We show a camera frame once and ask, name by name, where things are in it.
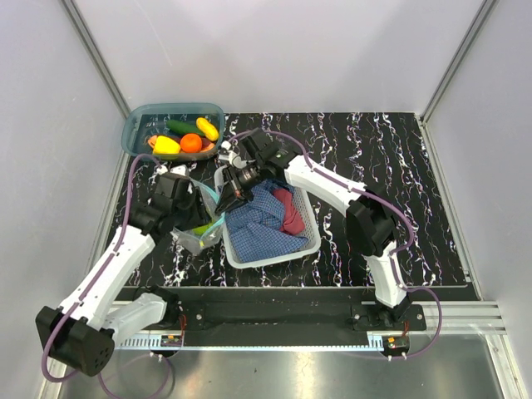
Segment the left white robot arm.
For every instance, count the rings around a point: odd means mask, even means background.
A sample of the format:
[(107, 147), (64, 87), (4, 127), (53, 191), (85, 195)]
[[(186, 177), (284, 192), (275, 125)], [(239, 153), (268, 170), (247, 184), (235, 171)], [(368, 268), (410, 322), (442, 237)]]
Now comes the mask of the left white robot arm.
[(199, 228), (214, 217), (217, 194), (197, 180), (166, 172), (157, 178), (147, 203), (129, 202), (125, 223), (80, 285), (57, 308), (36, 316), (42, 371), (53, 358), (94, 377), (111, 359), (116, 345), (149, 326), (172, 328), (180, 321), (179, 297), (163, 288), (146, 289), (116, 311), (111, 305), (133, 270), (172, 232)]

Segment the fake yellow banana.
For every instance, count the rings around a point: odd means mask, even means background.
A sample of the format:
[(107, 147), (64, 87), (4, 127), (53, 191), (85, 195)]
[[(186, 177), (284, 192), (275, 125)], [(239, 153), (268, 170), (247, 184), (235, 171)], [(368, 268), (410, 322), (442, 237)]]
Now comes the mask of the fake yellow banana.
[(219, 139), (219, 130), (206, 118), (197, 118), (196, 127), (204, 134), (204, 136), (208, 140), (217, 141)]

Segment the fake yellow lemon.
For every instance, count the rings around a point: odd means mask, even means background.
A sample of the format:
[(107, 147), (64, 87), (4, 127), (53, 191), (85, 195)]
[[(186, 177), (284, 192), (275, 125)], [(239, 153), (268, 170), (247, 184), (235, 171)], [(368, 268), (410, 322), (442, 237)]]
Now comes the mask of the fake yellow lemon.
[(149, 144), (155, 155), (177, 155), (181, 152), (180, 144), (164, 135), (152, 136)]

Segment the fake green cucumber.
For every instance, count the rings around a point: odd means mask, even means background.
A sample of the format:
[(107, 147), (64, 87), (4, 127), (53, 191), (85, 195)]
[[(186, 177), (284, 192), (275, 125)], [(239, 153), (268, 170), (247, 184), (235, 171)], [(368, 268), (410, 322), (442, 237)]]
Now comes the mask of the fake green cucumber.
[(196, 134), (204, 136), (204, 133), (197, 126), (187, 122), (168, 120), (165, 124), (166, 127), (176, 135)]

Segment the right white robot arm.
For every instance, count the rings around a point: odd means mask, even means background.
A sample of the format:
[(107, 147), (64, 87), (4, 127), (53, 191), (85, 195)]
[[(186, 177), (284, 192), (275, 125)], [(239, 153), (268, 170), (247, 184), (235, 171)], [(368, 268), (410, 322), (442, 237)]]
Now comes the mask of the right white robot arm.
[(397, 253), (407, 245), (397, 242), (402, 222), (408, 238), (412, 226), (387, 200), (382, 190), (344, 178), (310, 159), (304, 146), (288, 134), (256, 128), (232, 136), (221, 145), (223, 170), (218, 214), (237, 209), (252, 199), (252, 188), (276, 180), (302, 189), (336, 209), (345, 219), (351, 249), (362, 255), (371, 273), (376, 303), (368, 311), (370, 323), (385, 329), (407, 324), (411, 290), (397, 264)]

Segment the fake orange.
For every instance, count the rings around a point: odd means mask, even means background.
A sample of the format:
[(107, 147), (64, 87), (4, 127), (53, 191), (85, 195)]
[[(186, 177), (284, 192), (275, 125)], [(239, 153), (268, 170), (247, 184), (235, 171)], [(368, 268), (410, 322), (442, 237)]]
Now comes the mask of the fake orange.
[(199, 153), (203, 149), (202, 138), (195, 133), (183, 135), (180, 139), (180, 148), (184, 153)]

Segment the fake carrot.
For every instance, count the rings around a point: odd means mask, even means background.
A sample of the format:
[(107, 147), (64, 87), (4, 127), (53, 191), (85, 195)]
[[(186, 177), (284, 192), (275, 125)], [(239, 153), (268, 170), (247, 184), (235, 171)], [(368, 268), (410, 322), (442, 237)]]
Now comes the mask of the fake carrot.
[[(165, 135), (169, 138), (172, 138), (174, 139), (175, 141), (177, 141), (178, 143), (180, 143), (180, 139), (182, 136), (168, 136), (168, 135)], [(185, 155), (199, 155), (199, 154), (203, 154), (203, 153), (207, 153), (208, 151), (210, 150), (213, 150), (214, 149), (214, 143), (208, 139), (205, 139), (203, 137), (202, 138), (202, 141), (203, 141), (203, 149), (201, 150), (201, 152), (199, 153), (184, 153), (183, 151), (181, 151), (179, 154), (177, 155), (155, 155), (153, 152), (152, 154), (161, 158), (162, 160), (178, 160), (180, 157), (183, 157)]]

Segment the clear zip top bag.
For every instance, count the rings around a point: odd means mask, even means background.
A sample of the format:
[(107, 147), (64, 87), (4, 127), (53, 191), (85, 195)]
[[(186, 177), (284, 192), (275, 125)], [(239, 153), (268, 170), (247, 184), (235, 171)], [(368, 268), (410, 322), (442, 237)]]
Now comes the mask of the clear zip top bag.
[(220, 241), (224, 215), (215, 213), (219, 195), (213, 189), (198, 180), (191, 180), (190, 185), (189, 192), (199, 198), (193, 208), (191, 228), (174, 227), (171, 237), (175, 244), (197, 255)]

